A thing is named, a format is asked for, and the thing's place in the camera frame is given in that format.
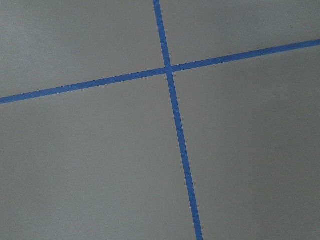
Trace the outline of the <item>blue tape grid lines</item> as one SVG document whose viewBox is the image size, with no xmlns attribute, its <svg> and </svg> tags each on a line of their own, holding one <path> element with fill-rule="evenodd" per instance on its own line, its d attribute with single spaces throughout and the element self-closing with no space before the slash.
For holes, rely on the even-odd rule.
<svg viewBox="0 0 320 240">
<path fill-rule="evenodd" d="M 164 62 L 163 67 L 149 69 L 145 71 L 133 72 L 133 73 L 124 74 L 124 75 L 112 76 L 112 77 L 107 77 L 107 78 L 102 78 L 97 80 L 91 80 L 91 81 L 86 81 L 81 83 L 75 83 L 75 84 L 70 84 L 65 86 L 58 86 L 54 88 L 26 92 L 26 93 L 11 95 L 11 96 L 5 96 L 0 99 L 0 103 L 2 105 L 9 104 L 9 103 L 20 102 L 20 101 L 25 101 L 29 99 L 42 98 L 46 96 L 52 96 L 52 95 L 57 95 L 57 94 L 62 94 L 67 92 L 106 86 L 106 85 L 115 84 L 115 83 L 128 82 L 128 81 L 143 79 L 147 77 L 165 75 L 167 79 L 167 84 L 168 84 L 170 102 L 172 106 L 176 134 L 177 134 L 177 139 L 179 144 L 179 151 L 181 155 L 185 183 L 186 183 L 186 188 L 188 192 L 189 206 L 192 213 L 192 221 L 194 225 L 195 237 L 196 239 L 201 240 L 203 239 L 203 230 L 201 226 L 199 209 L 197 205 L 197 198 L 196 198 L 195 187 L 194 187 L 194 182 L 192 177 L 192 171 L 190 167 L 190 160 L 188 156 L 186 139 L 184 135 L 184 128 L 183 128 L 183 123 L 182 123 L 182 118 L 180 113 L 179 101 L 177 97 L 174 74 L 176 72 L 182 72 L 182 71 L 196 69 L 196 68 L 203 68 L 207 66 L 220 65 L 224 63 L 251 59 L 251 58 L 256 58 L 260 56 L 273 55 L 273 54 L 278 54 L 283 52 L 295 51 L 299 49 L 317 47 L 319 46 L 320 41 L 319 39 L 313 39 L 308 41 L 302 41 L 297 43 L 274 46 L 274 47 L 269 47 L 264 49 L 257 49 L 257 50 L 241 52 L 237 54 L 230 54 L 226 56 L 219 56 L 219 57 L 214 57 L 214 58 L 209 58 L 204 60 L 198 60 L 198 61 L 182 63 L 178 65 L 173 65 L 171 63 L 170 50 L 168 47 L 168 41 L 167 41 L 167 36 L 165 31 L 166 28 L 164 24 L 160 1 L 158 0 L 153 1 L 153 9 L 155 13 L 158 35 L 159 35 L 159 40 L 161 45 L 162 58 Z"/>
</svg>

